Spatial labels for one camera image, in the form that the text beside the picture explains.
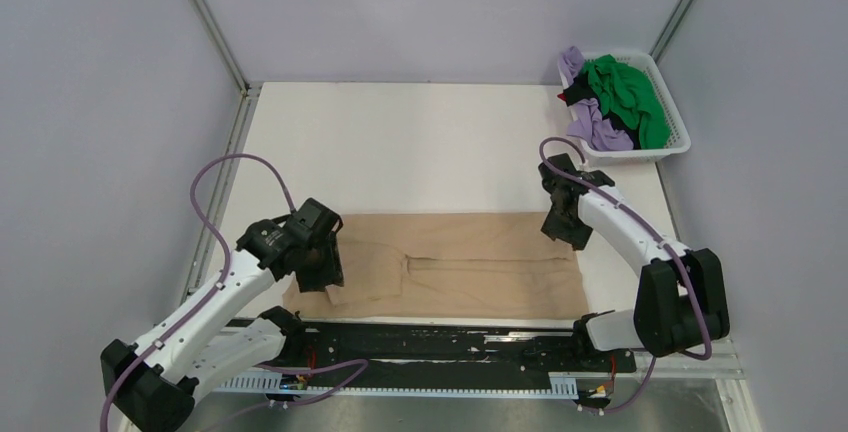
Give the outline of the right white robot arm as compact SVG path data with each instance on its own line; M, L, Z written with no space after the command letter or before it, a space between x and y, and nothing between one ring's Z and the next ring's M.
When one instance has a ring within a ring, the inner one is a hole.
M635 349L665 357L708 358L713 341L730 333L722 264L708 248L695 250L661 234L623 198L601 171L578 170L569 155L538 166L551 206L541 227L554 241L582 251L602 236L638 279L635 304L623 311L590 313L575 324L571 355L596 369L613 350Z

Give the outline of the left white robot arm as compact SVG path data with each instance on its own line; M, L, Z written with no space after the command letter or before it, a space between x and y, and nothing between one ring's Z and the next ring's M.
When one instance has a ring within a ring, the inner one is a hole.
M170 316L131 343L100 356L107 404L141 431L176 431L212 390L256 365L298 363L305 325L273 306L241 332L216 337L254 298L283 281L303 291L341 286L339 214L309 198L294 212L252 223L223 271Z

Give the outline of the beige t shirt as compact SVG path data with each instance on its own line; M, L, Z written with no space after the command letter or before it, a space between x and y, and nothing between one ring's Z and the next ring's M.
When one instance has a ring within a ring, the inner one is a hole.
M306 318L577 319L589 311L574 249L541 231L543 212L349 215L344 283L292 285Z

